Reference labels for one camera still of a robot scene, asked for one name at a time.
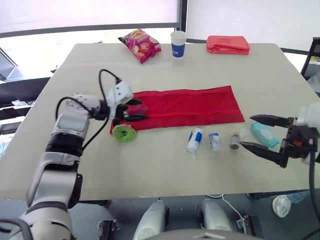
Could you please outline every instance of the small bottle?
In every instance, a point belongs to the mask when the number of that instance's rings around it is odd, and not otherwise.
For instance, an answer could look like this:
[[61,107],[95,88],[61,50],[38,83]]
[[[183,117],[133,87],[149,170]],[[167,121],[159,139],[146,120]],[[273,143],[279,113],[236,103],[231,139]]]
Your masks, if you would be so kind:
[[230,148],[238,149],[240,146],[240,134],[238,131],[234,131],[230,141]]
[[219,133],[218,132],[210,132],[209,139],[210,139],[211,150],[213,152],[220,152],[221,146],[220,146]]
[[197,127],[192,130],[189,136],[188,145],[186,147],[186,152],[192,156],[193,159],[196,159],[197,151],[202,138],[202,130]]

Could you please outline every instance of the green tape roll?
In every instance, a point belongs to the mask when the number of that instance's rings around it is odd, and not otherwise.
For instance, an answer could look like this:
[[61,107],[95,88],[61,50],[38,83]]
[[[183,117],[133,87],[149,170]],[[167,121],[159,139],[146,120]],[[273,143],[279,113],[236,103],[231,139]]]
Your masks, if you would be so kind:
[[129,143],[136,139],[137,132],[129,124],[117,125],[112,129],[112,135],[119,142]]

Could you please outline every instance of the folded pink towel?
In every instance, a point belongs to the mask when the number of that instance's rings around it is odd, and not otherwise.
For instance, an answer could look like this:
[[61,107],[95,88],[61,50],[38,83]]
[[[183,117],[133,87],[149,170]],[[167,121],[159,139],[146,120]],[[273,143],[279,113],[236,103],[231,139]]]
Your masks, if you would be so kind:
[[249,54],[250,46],[243,36],[209,36],[206,50],[211,54]]

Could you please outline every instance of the teal container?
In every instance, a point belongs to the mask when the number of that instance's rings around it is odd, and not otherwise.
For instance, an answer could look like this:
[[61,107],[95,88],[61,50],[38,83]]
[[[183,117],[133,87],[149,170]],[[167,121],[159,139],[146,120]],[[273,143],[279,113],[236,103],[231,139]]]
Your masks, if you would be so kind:
[[280,143],[279,139],[274,136],[273,132],[267,125],[254,122],[251,124],[250,130],[259,139],[259,141],[268,148],[273,148]]

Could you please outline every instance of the white bottle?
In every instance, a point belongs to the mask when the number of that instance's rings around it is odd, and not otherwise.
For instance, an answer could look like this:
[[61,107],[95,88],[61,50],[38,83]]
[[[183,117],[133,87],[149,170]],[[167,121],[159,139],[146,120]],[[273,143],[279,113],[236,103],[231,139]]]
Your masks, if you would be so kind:
[[213,152],[220,152],[221,145],[220,145],[220,137],[218,132],[210,132],[209,133],[210,145],[211,150]]
[[202,138],[202,133],[203,132],[199,127],[193,129],[190,133],[188,145],[185,150],[192,156],[193,159],[196,159],[197,151]]

